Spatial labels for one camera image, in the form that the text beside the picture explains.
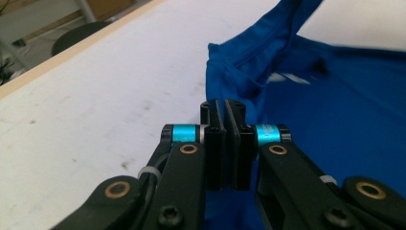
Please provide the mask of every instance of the white table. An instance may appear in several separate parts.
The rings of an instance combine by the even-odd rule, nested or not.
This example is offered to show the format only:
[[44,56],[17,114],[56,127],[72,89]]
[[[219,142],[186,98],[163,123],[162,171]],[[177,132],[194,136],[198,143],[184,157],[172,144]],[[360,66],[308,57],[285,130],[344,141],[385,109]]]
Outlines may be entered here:
[[[0,229],[50,228],[105,179],[136,176],[164,124],[198,123],[208,43],[275,4],[155,0],[2,86]],[[406,50],[405,12],[402,0],[327,0],[301,35]]]

